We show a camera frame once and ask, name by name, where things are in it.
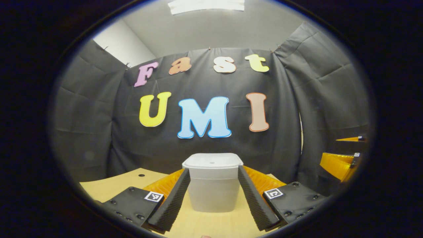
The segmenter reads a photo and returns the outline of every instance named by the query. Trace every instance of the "ceiling light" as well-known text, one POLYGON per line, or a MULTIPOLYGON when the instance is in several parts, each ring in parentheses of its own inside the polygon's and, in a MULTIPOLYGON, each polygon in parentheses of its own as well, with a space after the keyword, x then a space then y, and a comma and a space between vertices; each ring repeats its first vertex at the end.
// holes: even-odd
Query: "ceiling light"
POLYGON ((172 15, 205 9, 244 10, 244 0, 175 0, 168 5, 172 15))

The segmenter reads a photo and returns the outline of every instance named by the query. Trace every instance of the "white plastic container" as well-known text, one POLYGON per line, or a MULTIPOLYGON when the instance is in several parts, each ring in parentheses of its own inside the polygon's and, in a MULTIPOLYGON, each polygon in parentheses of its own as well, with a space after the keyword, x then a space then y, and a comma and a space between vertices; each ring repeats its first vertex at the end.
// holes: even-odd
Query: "white plastic container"
POLYGON ((188 186, 195 211, 223 213, 235 208, 238 197, 238 166, 244 165, 233 153, 193 154, 182 163, 190 170, 188 186))

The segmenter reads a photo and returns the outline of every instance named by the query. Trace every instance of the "black fabric backdrop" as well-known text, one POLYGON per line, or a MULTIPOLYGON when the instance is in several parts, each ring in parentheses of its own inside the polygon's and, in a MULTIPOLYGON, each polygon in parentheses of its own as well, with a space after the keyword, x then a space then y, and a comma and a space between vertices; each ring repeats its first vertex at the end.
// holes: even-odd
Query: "black fabric backdrop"
POLYGON ((335 139, 365 133, 368 124, 368 96, 354 66, 333 41, 307 23, 272 53, 241 48, 193 50, 124 68, 91 41, 64 73, 56 99, 54 142, 76 181, 103 179, 140 167, 171 173, 191 154, 232 152, 246 166, 329 195, 339 180, 319 166, 321 154, 333 147, 335 139), (251 54, 265 58, 263 65, 270 70, 254 71, 244 59, 251 54), (233 58, 236 71, 214 71, 213 60, 219 56, 233 58), (181 57, 190 57, 192 67, 169 75, 171 64, 181 57), (135 88, 139 66, 155 61, 159 66, 147 83, 135 88), (165 91, 172 96, 164 122, 144 127, 139 121, 140 98, 155 96, 150 107, 150 116, 155 116, 156 96, 165 91), (249 131, 251 106, 245 95, 252 92, 267 96, 267 131, 249 131), (193 98, 205 110, 217 96, 229 98, 226 115, 232 135, 200 138, 195 133, 191 139, 178 138, 178 102, 193 98))

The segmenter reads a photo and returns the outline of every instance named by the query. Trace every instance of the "letter m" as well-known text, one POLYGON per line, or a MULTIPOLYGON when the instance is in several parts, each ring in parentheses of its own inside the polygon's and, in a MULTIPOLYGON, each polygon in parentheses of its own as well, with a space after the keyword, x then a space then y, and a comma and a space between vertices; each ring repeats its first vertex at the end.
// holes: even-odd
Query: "letter m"
POLYGON ((191 131, 191 123, 199 137, 203 137, 209 122, 211 128, 207 133, 212 138, 229 137, 232 132, 228 129, 226 121, 226 104, 229 102, 227 97, 214 97, 203 112, 194 99, 184 99, 179 101, 182 108, 182 125, 178 137, 189 139, 194 137, 191 131))

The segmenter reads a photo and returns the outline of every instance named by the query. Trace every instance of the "white wall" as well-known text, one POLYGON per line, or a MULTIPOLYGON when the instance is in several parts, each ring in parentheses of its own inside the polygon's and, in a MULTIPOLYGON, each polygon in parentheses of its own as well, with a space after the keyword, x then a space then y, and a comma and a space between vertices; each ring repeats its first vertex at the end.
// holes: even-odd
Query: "white wall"
POLYGON ((122 19, 97 34, 94 41, 122 63, 129 62, 129 67, 156 58, 122 19))

